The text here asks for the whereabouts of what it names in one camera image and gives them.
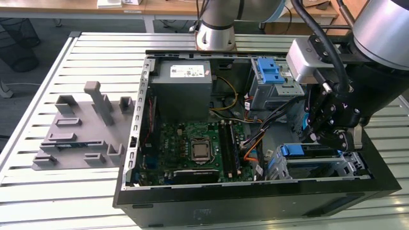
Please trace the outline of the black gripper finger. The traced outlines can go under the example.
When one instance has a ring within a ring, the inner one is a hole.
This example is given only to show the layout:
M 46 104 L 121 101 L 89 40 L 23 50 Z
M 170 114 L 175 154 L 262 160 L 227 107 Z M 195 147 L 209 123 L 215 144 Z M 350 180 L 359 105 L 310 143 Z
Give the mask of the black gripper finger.
M 336 99 L 336 83 L 325 81 L 322 84 L 307 85 L 305 100 L 306 131 L 343 130 L 340 121 L 340 102 Z
M 319 131 L 309 134 L 309 138 L 318 144 L 340 151 L 354 150 L 352 136 L 343 130 Z

